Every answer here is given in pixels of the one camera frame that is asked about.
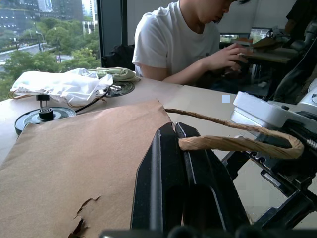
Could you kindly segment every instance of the white t-shirt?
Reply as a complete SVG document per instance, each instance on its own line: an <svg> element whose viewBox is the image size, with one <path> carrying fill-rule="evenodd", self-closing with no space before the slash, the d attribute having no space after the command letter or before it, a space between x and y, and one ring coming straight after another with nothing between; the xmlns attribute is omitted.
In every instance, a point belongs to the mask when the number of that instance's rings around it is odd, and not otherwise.
<svg viewBox="0 0 317 238"><path fill-rule="evenodd" d="M219 43L220 33L213 22L205 26L203 34L197 34L186 24L179 1L172 2L143 16L135 33L132 62L140 76L140 64L168 68L174 75L217 52Z"/></svg>

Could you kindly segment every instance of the black cable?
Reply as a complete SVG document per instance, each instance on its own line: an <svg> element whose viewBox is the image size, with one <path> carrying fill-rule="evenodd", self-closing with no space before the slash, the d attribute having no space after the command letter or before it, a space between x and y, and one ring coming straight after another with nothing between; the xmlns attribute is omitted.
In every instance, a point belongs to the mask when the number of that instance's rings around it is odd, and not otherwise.
<svg viewBox="0 0 317 238"><path fill-rule="evenodd" d="M106 89L105 93L104 93L101 97L99 97L99 98L105 97L105 96L109 93L110 87L108 87L108 88ZM81 112L82 110L84 110L84 109L90 107L91 105L95 104L97 101L99 101L98 98L96 98L94 101L92 101L91 103L87 104L86 106L84 106L84 107L82 107L82 108L76 110L75 113Z"/></svg>

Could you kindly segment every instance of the brown kraft paper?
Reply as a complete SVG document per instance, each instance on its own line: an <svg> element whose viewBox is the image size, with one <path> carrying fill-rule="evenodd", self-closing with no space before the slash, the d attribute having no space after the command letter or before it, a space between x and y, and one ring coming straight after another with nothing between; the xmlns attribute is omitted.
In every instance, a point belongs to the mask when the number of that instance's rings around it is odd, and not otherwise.
<svg viewBox="0 0 317 238"><path fill-rule="evenodd" d="M0 168L1 237L129 229L137 168L168 122L155 101L28 125Z"/></svg>

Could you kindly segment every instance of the desk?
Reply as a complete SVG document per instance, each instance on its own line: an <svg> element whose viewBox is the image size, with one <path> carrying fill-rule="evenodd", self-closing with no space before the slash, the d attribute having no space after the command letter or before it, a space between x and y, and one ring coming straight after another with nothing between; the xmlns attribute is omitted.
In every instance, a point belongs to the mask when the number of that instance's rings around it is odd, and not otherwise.
<svg viewBox="0 0 317 238"><path fill-rule="evenodd" d="M221 103L222 95L230 95L229 104ZM97 111L159 99L165 108L188 110L210 117L229 120L234 108L232 103L235 97L236 95L233 94L143 79L137 83L136 89L132 93L118 98L107 99L108 104L97 103L89 109L90 111ZM7 100L0 103L0 161L3 161L17 138L13 126L16 118L25 112L38 108L38 106L39 103L34 98L18 101ZM49 106L57 106L57 103L49 101ZM224 127L209 121L176 114L170 114L170 118L174 123L181 121L195 127L201 135L234 137L243 134L251 137L247 132ZM227 154L227 152L222 151L215 151L215 153L220 159ZM278 207L286 200L286 197L261 177L260 172L261 169L258 166L253 162L248 162L242 167L238 178L234 181L246 211L254 220L269 207ZM311 191L317 193L317 181L313 182ZM297 227L316 228L316 219L317 213L310 214Z"/></svg>
<svg viewBox="0 0 317 238"><path fill-rule="evenodd" d="M298 52L293 49L277 48L267 52L255 51L253 55L248 56L251 61L262 60L271 63L287 64Z"/></svg>

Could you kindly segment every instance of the person in black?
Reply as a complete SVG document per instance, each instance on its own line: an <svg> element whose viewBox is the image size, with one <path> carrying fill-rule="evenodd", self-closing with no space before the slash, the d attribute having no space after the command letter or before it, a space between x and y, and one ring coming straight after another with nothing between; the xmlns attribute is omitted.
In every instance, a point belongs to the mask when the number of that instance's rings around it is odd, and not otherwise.
<svg viewBox="0 0 317 238"><path fill-rule="evenodd" d="M304 40L305 30L308 24L316 19L317 0L297 0L292 10L286 16L288 22L285 31L294 40Z"/></svg>

